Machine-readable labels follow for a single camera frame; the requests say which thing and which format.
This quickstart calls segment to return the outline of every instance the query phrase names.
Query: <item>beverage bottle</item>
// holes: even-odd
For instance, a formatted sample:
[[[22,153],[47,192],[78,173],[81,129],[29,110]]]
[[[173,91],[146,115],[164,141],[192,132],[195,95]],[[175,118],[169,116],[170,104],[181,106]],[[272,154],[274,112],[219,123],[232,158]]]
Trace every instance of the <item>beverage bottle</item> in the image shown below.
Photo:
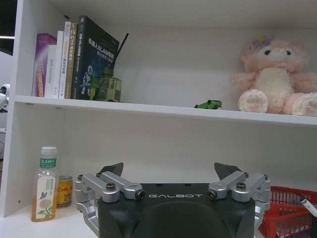
[[[34,179],[31,216],[33,222],[49,221],[55,217],[58,193],[56,158],[56,147],[42,147],[40,168],[37,170]]]

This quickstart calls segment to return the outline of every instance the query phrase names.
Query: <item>plastic basket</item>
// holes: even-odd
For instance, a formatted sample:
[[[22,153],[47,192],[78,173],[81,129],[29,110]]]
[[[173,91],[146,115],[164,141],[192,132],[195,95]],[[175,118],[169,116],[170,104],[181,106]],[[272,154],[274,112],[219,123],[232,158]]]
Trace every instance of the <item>plastic basket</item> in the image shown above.
[[[317,192],[288,187],[271,187],[270,210],[264,215],[260,231],[266,238],[315,238],[311,236],[312,215],[301,198],[317,204]]]

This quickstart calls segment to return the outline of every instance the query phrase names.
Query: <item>purple flower on plush toy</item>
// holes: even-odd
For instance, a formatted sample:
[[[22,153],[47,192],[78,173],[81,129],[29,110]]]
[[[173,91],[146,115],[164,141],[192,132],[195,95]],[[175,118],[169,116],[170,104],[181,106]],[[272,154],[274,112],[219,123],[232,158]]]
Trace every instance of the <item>purple flower on plush toy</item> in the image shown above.
[[[260,39],[252,41],[252,44],[256,47],[264,47],[269,45],[271,41],[274,40],[274,38],[275,38],[274,35],[271,35],[268,37],[262,36]]]

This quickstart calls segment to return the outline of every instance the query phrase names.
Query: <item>soda can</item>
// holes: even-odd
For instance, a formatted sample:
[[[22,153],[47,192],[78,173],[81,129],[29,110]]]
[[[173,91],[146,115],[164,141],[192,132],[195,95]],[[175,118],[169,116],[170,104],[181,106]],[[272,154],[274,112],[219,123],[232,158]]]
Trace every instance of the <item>soda can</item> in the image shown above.
[[[73,194],[72,176],[59,176],[57,207],[68,207],[71,205]]]

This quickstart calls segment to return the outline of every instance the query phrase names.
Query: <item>purple book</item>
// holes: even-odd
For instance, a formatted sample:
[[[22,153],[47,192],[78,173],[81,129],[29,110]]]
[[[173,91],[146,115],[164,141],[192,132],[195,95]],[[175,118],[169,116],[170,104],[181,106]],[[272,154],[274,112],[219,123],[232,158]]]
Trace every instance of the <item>purple book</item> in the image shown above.
[[[56,45],[56,38],[47,33],[38,34],[34,60],[32,96],[44,97],[49,45]]]

